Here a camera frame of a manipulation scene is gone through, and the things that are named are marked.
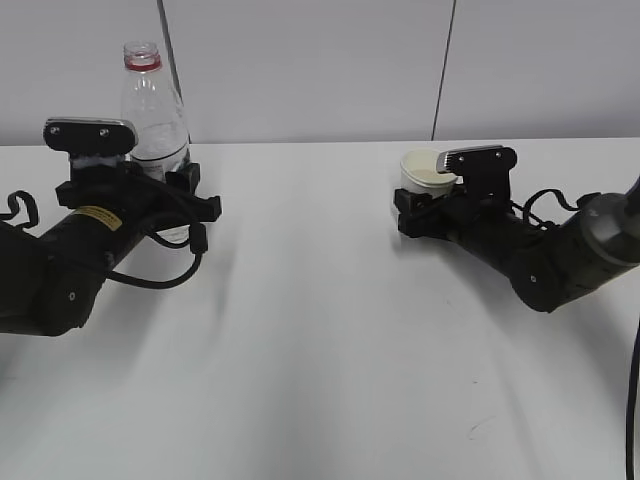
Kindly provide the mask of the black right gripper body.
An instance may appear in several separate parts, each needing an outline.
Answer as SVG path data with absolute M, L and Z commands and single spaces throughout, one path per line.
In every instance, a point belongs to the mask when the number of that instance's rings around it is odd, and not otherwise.
M 474 200 L 464 193 L 419 200 L 419 236 L 458 244 L 519 245 L 520 221 L 510 198 Z

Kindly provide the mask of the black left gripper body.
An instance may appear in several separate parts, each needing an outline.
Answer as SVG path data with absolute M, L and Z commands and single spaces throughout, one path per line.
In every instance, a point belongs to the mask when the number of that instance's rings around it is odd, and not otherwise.
M 136 165 L 96 166 L 72 170 L 70 179 L 56 187 L 58 203 L 69 209 L 102 207 L 126 223 L 136 225 L 190 225 L 197 222 L 188 208 L 192 196 L 165 191 L 165 182 L 145 175 Z

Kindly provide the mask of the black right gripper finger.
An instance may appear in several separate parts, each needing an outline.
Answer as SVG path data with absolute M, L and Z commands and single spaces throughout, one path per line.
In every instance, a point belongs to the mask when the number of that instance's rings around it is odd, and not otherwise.
M 439 201 L 428 193 L 414 193 L 404 188 L 394 191 L 393 204 L 398 212 L 398 231 L 410 238 L 430 236 Z

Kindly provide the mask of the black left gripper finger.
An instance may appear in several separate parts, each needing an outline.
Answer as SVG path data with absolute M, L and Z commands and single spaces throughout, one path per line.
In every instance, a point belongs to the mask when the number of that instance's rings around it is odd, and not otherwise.
M 195 196 L 200 182 L 200 165 L 195 162 L 183 164 L 176 171 L 165 174 L 165 191 L 175 196 Z
M 221 198 L 219 196 L 206 199 L 192 196 L 188 199 L 187 205 L 198 222 L 214 223 L 222 214 Z

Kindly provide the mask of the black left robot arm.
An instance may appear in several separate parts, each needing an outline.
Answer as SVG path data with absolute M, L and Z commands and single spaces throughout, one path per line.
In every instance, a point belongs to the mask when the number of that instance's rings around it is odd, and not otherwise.
M 189 280 L 208 249 L 206 226 L 222 213 L 219 197 L 193 193 L 200 179 L 194 164 L 165 184 L 135 166 L 98 165 L 71 173 L 56 189 L 70 214 L 39 237 L 35 199 L 24 190 L 7 197 L 1 216 L 1 330 L 4 333 L 56 337 L 81 328 L 107 280 L 166 290 Z M 117 272 L 117 265 L 146 237 L 168 247 L 162 230 L 185 226 L 181 247 L 192 264 L 169 280 L 148 280 Z

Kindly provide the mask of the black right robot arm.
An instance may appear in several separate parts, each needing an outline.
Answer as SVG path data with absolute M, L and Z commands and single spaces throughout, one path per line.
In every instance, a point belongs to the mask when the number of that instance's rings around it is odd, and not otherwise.
M 440 197 L 401 188 L 394 193 L 398 229 L 410 238 L 458 245 L 508 278 L 531 309 L 551 313 L 639 265 L 639 187 L 593 193 L 570 205 L 562 224 L 532 224 L 534 194 L 523 206 L 511 200 L 506 174 L 468 175 Z

